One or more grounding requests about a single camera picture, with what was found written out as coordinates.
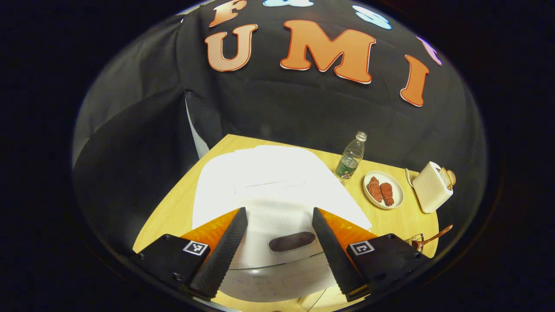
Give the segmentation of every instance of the dark background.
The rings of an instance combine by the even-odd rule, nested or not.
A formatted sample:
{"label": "dark background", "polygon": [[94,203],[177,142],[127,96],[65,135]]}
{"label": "dark background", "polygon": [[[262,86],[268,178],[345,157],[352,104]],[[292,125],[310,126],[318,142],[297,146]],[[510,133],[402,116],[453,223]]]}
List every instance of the dark background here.
{"label": "dark background", "polygon": [[[553,85],[553,5],[368,3],[427,34],[461,69],[489,129],[497,134],[495,147],[504,168],[497,208],[466,255],[418,291],[389,298],[372,310],[554,310],[548,298],[554,293],[548,252],[553,237],[548,224],[553,96],[547,92]],[[71,191],[70,136],[85,92],[110,58],[156,22],[192,4],[4,5],[2,62],[8,92],[2,168],[8,175],[3,189],[8,215],[23,221],[4,220],[15,233],[7,236],[13,251],[3,249],[7,310],[170,309],[108,269],[72,227],[69,216],[77,206]],[[430,297],[417,300],[416,294]]]}

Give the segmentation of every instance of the screw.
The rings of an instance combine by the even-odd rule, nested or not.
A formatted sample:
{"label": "screw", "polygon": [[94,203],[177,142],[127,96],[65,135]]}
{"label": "screw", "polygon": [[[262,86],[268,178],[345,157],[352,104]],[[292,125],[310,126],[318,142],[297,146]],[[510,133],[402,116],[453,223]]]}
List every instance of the screw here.
{"label": "screw", "polygon": [[175,272],[174,272],[174,273],[172,273],[171,275],[173,276],[173,279],[174,279],[174,280],[176,280],[176,281],[181,281],[181,274],[175,273]]}

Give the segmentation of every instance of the plastic water bottle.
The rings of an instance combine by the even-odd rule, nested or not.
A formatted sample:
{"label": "plastic water bottle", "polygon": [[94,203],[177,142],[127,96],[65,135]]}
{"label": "plastic water bottle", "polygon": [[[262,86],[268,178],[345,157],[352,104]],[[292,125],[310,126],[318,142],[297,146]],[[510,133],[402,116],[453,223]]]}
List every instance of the plastic water bottle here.
{"label": "plastic water bottle", "polygon": [[366,133],[359,131],[356,138],[347,145],[341,156],[341,160],[335,169],[335,174],[342,180],[352,177],[356,168],[359,166],[364,156],[364,142],[366,141]]}

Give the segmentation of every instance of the bottle cap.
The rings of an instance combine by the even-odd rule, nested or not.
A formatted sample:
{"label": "bottle cap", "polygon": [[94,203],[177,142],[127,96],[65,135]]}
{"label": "bottle cap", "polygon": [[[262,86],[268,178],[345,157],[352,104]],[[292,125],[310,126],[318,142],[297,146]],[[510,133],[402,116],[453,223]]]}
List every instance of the bottle cap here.
{"label": "bottle cap", "polygon": [[362,132],[362,131],[359,131],[359,132],[356,134],[356,138],[357,138],[358,140],[360,140],[360,141],[365,142],[365,141],[366,141],[366,133],[364,133],[364,132]]}

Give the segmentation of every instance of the bottle label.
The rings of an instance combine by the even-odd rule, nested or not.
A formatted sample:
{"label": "bottle label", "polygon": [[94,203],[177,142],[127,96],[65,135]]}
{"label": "bottle label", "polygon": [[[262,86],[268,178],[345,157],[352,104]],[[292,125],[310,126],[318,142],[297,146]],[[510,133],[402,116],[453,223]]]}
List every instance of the bottle label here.
{"label": "bottle label", "polygon": [[339,161],[339,164],[337,165],[337,169],[335,169],[335,174],[337,174],[337,176],[341,179],[350,179],[352,177],[352,174],[355,172],[356,167],[358,167],[358,164],[355,160],[351,160],[346,164],[344,163],[344,160],[341,159],[341,161]]}

